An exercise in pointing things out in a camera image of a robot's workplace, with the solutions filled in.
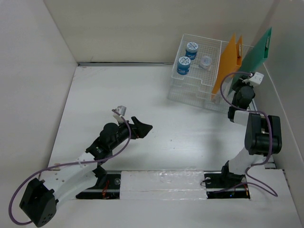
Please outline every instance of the blue container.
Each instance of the blue container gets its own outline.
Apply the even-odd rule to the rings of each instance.
[[[189,59],[194,60],[199,49],[197,43],[189,42],[186,46],[186,55]]]
[[[189,73],[189,69],[190,69],[190,64],[191,64],[191,60],[189,57],[183,56],[180,57],[179,60],[177,61],[177,73],[179,73],[180,75],[186,75]]]

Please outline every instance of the purple cable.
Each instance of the purple cable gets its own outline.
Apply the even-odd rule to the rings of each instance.
[[[116,112],[114,109],[112,110],[112,112],[114,112],[115,114],[119,115],[120,114],[118,112]],[[119,155],[126,147],[127,145],[129,144],[130,140],[131,140],[131,128],[128,124],[128,122],[125,120],[125,118],[123,116],[121,116],[122,120],[124,121],[124,123],[127,125],[127,128],[129,130],[129,138],[128,138],[128,141],[127,143],[123,146],[123,148],[117,152],[116,154],[110,156],[110,157],[107,157],[107,158],[103,158],[103,159],[99,159],[99,160],[96,160],[96,161],[82,161],[81,164],[90,164],[90,163],[96,163],[96,162],[105,162],[111,158],[114,158],[116,157],[117,155]],[[61,166],[68,166],[68,165],[79,165],[78,162],[69,162],[69,163],[64,163],[64,164],[59,164],[59,165],[53,165],[53,166],[50,166],[50,167],[47,167],[45,169],[41,169],[35,173],[33,173],[32,175],[30,175],[28,178],[26,178],[21,184],[20,186],[16,189],[16,191],[14,192],[13,196],[11,197],[10,199],[10,202],[9,202],[9,218],[10,220],[12,220],[13,223],[19,225],[19,226],[24,226],[24,225],[28,225],[30,223],[32,223],[32,221],[29,221],[29,222],[18,222],[17,220],[15,220],[13,214],[12,214],[12,205],[13,205],[13,202],[14,202],[14,199],[16,197],[16,195],[18,194],[18,192],[20,191],[20,189],[30,180],[32,179],[33,177],[35,177],[36,175],[44,172],[44,171],[47,171],[47,170],[51,170],[51,169],[54,169],[54,168],[58,168],[58,167],[61,167]]]
[[[272,155],[272,129],[271,129],[270,120],[269,120],[269,118],[268,118],[268,116],[267,116],[267,114],[266,114],[265,112],[262,112],[262,111],[246,110],[246,109],[243,109],[243,108],[236,107],[235,105],[233,105],[233,104],[224,96],[224,93],[223,93],[223,84],[224,84],[224,81],[225,81],[230,75],[234,75],[234,74],[244,74],[244,75],[248,75],[249,77],[252,76],[251,73],[242,72],[242,71],[232,72],[232,73],[226,75],[226,76],[224,77],[224,79],[222,80],[221,84],[220,84],[220,94],[222,95],[223,99],[224,99],[230,106],[232,106],[232,107],[234,107],[234,108],[236,108],[236,109],[238,109],[238,110],[240,110],[240,111],[245,111],[245,112],[249,112],[249,113],[259,113],[259,114],[262,114],[262,115],[265,117],[266,122],[267,122],[267,126],[268,126],[268,131],[269,131],[269,151],[268,151],[268,155],[267,155],[266,159],[265,159],[263,162],[252,164],[251,167],[253,167],[253,166],[258,166],[258,165],[264,165],[264,164],[266,164],[266,163],[268,162],[268,160],[270,159],[270,157],[271,157],[271,155]],[[262,186],[260,186],[260,185],[258,185],[258,184],[252,183],[252,182],[242,182],[242,183],[239,183],[239,184],[237,184],[237,185],[235,185],[235,186],[233,186],[233,187],[231,187],[231,188],[222,189],[222,190],[214,191],[214,192],[215,192],[215,193],[220,193],[220,192],[224,192],[224,191],[227,191],[227,190],[230,190],[230,189],[234,189],[234,188],[236,188],[236,187],[238,187],[238,186],[241,186],[241,185],[244,185],[244,184],[251,184],[251,185],[257,186],[257,187],[259,187],[259,188],[265,190],[266,192],[268,192],[269,194],[271,194],[271,195],[273,195],[273,196],[275,196],[275,197],[278,197],[278,194],[276,193],[276,191],[275,191],[273,188],[271,188],[271,187],[270,187],[269,185],[267,185],[266,183],[264,183],[264,182],[262,182],[262,181],[260,181],[260,180],[258,180],[258,179],[256,179],[256,178],[254,178],[254,177],[252,177],[252,176],[250,176],[250,175],[248,174],[248,171],[250,170],[251,167],[248,167],[248,168],[245,170],[245,174],[246,174],[248,177],[250,177],[251,179],[253,179],[253,180],[255,180],[255,181],[257,181],[257,182],[259,182],[259,183],[265,185],[265,186],[266,186],[267,188],[269,188],[272,192],[268,191],[267,189],[265,189],[264,187],[262,187]]]

